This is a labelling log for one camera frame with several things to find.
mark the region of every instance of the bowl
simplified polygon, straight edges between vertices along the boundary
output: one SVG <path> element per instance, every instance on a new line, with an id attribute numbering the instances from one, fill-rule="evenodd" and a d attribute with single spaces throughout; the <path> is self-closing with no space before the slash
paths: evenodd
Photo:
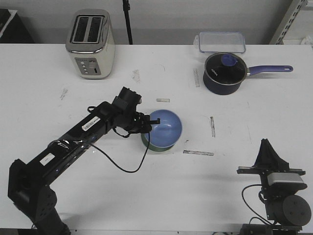
<path id="1" fill-rule="evenodd" d="M 150 132 L 149 149 L 156 152 L 162 152 L 170 149 L 178 141 L 182 124 L 180 118 L 170 110 L 160 109 L 150 114 L 151 120 L 160 118 L 160 124 L 152 125 Z M 148 145 L 148 133 L 141 134 L 142 142 Z"/>

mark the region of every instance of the saucepan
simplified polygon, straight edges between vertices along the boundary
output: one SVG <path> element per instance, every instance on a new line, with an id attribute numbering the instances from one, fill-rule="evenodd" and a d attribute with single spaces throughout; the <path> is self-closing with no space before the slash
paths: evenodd
<path id="1" fill-rule="evenodd" d="M 247 76 L 260 72 L 291 72 L 289 65 L 262 65 L 248 68 L 237 55 L 219 52 L 205 61 L 203 81 L 213 93 L 227 95 L 234 93 Z"/>

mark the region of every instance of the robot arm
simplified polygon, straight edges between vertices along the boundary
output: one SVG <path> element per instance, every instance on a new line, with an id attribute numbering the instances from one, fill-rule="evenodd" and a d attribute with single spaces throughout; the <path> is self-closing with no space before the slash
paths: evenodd
<path id="1" fill-rule="evenodd" d="M 50 184 L 73 164 L 89 147 L 115 127 L 129 133 L 148 133 L 149 115 L 138 113 L 141 96 L 123 88 L 112 104 L 103 102 L 89 108 L 90 114 L 51 142 L 37 157 L 25 164 L 15 160 L 10 167 L 8 197 L 27 215 L 41 235 L 67 235 L 68 227 L 55 210 L 57 197 Z"/>
<path id="2" fill-rule="evenodd" d="M 308 224 L 312 216 L 310 206 L 302 197 L 295 195 L 307 188 L 300 177 L 306 172 L 289 168 L 289 163 L 277 155 L 267 139 L 261 141 L 255 164 L 252 167 L 240 166 L 237 173 L 260 175 L 267 218 L 274 221 L 270 225 L 244 224 L 241 235 L 273 234 L 273 231 L 277 235 L 296 235 L 302 226 Z"/>

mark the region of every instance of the tape mark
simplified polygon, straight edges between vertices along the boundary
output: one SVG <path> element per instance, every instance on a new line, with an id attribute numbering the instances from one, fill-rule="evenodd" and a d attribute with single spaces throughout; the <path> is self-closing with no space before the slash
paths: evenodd
<path id="1" fill-rule="evenodd" d="M 62 92 L 62 94 L 61 94 L 61 96 L 60 96 L 60 99 L 61 99 L 61 100 L 64 99 L 64 97 L 66 96 L 67 92 L 68 92 L 68 89 L 64 88 L 64 89 L 63 89 L 63 92 Z"/>
<path id="2" fill-rule="evenodd" d="M 211 124 L 211 130 L 212 130 L 212 137 L 215 137 L 215 126 L 214 126 L 213 117 L 210 117 L 210 124 Z"/>
<path id="3" fill-rule="evenodd" d="M 157 102 L 170 102 L 170 99 L 164 99 L 164 98 L 157 98 L 156 99 Z"/>
<path id="4" fill-rule="evenodd" d="M 186 154 L 205 155 L 205 156 L 214 156 L 214 153 L 210 153 L 210 152 L 201 152 L 201 151 L 191 151 L 191 150 L 184 150 L 183 153 L 186 153 Z"/>
<path id="5" fill-rule="evenodd" d="M 198 70 L 197 69 L 194 69 L 194 78 L 195 78 L 196 87 L 200 87 L 199 74 L 198 74 Z"/>
<path id="6" fill-rule="evenodd" d="M 133 71 L 132 79 L 133 79 L 136 83 L 140 83 L 139 70 L 134 70 L 134 71 Z"/>

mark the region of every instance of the toaster control panel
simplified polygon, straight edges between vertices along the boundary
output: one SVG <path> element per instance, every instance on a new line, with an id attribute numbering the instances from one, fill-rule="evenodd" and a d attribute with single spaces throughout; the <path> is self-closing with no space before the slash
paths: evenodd
<path id="1" fill-rule="evenodd" d="M 77 58 L 76 64 L 83 75 L 101 75 L 101 71 L 96 58 Z"/>

